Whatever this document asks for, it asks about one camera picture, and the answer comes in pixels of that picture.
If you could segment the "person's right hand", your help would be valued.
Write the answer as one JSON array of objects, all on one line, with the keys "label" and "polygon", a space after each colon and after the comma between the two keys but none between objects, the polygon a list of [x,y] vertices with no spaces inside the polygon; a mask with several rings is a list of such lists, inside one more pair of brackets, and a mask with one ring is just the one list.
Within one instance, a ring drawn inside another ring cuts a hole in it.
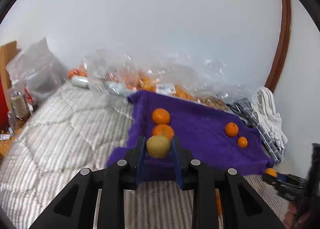
[{"label": "person's right hand", "polygon": [[287,213],[283,220],[285,228],[312,228],[310,223],[310,211],[305,212],[299,219],[297,219],[298,209],[293,203],[289,203]]}]

